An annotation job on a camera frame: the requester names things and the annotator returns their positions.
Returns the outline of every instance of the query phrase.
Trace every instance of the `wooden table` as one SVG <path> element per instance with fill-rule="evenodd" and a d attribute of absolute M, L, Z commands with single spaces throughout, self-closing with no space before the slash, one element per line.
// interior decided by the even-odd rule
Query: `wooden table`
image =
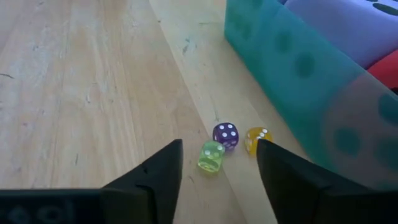
<path fill-rule="evenodd" d="M 0 187 L 101 187 L 182 138 L 175 223 L 276 223 L 243 144 L 217 178 L 196 168 L 223 121 L 304 156 L 223 37 L 225 4 L 0 0 Z"/>

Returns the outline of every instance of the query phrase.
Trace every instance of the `wood grain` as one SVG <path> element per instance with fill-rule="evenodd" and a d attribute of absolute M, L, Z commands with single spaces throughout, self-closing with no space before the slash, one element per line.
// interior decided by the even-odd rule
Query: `wood grain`
<path fill-rule="evenodd" d="M 225 41 L 224 8 L 0 0 L 0 187 L 101 187 L 182 138 L 175 223 L 276 223 L 243 145 L 216 178 L 196 168 L 222 121 L 266 126 L 305 157 Z"/>

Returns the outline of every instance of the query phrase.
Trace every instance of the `red object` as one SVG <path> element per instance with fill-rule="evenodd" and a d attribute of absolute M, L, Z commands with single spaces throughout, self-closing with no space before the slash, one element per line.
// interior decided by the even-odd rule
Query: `red object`
<path fill-rule="evenodd" d="M 398 88 L 398 50 L 376 62 L 368 72 L 390 90 Z"/>

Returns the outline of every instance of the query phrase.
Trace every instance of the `orange die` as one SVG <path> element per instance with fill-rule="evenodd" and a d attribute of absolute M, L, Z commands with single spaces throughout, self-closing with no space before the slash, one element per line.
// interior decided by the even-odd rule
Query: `orange die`
<path fill-rule="evenodd" d="M 272 141 L 272 136 L 266 128 L 251 128 L 246 133 L 246 139 L 244 140 L 246 150 L 250 155 L 256 155 L 258 139 L 266 139 Z"/>

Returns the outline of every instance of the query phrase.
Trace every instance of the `purple die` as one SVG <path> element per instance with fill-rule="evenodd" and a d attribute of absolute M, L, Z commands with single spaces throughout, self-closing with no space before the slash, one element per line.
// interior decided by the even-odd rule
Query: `purple die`
<path fill-rule="evenodd" d="M 239 141 L 238 130 L 231 123 L 218 124 L 213 129 L 213 140 L 222 143 L 226 151 L 232 151 Z"/>

